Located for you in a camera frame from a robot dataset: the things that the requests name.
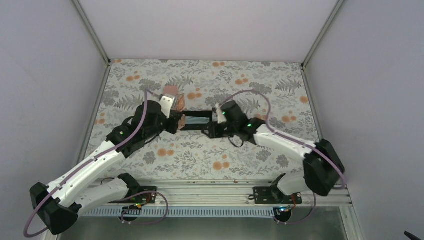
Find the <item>clear orange sunglasses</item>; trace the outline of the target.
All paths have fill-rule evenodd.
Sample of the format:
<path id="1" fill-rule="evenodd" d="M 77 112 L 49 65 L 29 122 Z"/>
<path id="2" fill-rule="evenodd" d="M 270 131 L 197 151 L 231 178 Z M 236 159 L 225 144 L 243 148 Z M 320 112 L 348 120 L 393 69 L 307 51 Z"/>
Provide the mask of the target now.
<path id="1" fill-rule="evenodd" d="M 184 93 L 179 93 L 177 95 L 177 102 L 176 102 L 175 109 L 178 112 L 183 112 L 186 109 L 186 102 L 185 102 L 185 94 Z M 184 128 L 185 125 L 186 125 L 186 116 L 183 114 L 182 117 L 180 118 L 179 122 L 178 122 L 178 130 L 181 130 L 182 128 Z"/>

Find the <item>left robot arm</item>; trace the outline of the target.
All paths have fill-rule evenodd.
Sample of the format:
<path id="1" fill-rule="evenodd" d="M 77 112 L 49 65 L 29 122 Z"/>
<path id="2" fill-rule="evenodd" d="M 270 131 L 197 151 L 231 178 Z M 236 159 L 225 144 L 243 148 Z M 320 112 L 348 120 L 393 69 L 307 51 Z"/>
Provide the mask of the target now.
<path id="1" fill-rule="evenodd" d="M 175 134 L 184 114 L 174 110 L 172 104 L 172 100 L 165 99 L 145 101 L 77 166 L 48 184 L 33 185 L 29 190 L 32 216 L 38 216 L 51 234 L 59 235 L 82 215 L 107 203 L 150 202 L 156 193 L 154 189 L 143 190 L 129 173 L 97 187 L 90 186 L 109 168 L 129 158 L 162 132 Z"/>

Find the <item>black glasses case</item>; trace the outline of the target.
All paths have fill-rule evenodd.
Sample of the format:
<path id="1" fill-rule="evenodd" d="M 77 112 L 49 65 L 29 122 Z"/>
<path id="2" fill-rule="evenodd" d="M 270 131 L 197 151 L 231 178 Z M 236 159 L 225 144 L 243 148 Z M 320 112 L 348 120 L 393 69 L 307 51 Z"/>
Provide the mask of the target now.
<path id="1" fill-rule="evenodd" d="M 199 111 L 190 111 L 185 110 L 182 112 L 184 119 L 184 124 L 181 131 L 202 131 L 208 128 L 209 122 L 213 121 L 213 111 L 212 110 L 199 110 Z"/>

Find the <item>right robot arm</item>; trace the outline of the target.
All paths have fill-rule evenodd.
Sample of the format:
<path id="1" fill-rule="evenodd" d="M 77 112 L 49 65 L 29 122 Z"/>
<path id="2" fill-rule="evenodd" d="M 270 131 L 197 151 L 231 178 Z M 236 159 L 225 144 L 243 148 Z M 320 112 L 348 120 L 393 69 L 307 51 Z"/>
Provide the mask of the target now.
<path id="1" fill-rule="evenodd" d="M 281 152 L 285 157 L 301 161 L 303 172 L 283 173 L 273 183 L 271 198 L 284 203 L 293 194 L 312 191 L 326 197 L 342 179 L 345 168 L 332 144 L 303 140 L 271 126 L 259 118 L 248 118 L 235 101 L 217 105 L 216 121 L 210 121 L 202 133 L 210 139 L 238 137 L 243 143 Z"/>

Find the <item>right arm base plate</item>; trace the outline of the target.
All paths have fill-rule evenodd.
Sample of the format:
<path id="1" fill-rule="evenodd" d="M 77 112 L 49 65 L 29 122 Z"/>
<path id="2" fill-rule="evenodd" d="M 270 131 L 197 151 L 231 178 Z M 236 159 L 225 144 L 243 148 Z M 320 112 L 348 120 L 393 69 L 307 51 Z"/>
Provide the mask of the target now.
<path id="1" fill-rule="evenodd" d="M 253 200 L 256 205 L 289 205 L 302 204 L 302 195 L 294 193 L 292 195 L 284 195 L 276 187 L 256 186 L 252 189 L 252 194 L 247 197 Z"/>

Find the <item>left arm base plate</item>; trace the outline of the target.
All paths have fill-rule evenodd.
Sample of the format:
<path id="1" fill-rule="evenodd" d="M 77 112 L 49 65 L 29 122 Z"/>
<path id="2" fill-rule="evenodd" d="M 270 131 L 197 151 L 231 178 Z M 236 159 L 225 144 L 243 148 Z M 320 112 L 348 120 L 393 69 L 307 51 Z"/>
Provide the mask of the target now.
<path id="1" fill-rule="evenodd" d="M 154 204 L 156 194 L 151 191 L 156 191 L 156 186 L 139 186 L 131 188 L 123 199 L 114 200 L 113 203 L 134 204 L 136 206 L 144 206 Z"/>

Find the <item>pink glasses case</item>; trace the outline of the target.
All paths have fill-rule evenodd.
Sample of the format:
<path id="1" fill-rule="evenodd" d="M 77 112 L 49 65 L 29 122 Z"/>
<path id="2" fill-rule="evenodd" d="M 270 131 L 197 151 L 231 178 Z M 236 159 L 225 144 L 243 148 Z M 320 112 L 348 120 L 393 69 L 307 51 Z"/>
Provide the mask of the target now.
<path id="1" fill-rule="evenodd" d="M 166 85 L 163 88 L 164 95 L 177 96 L 179 94 L 179 88 L 175 85 Z"/>

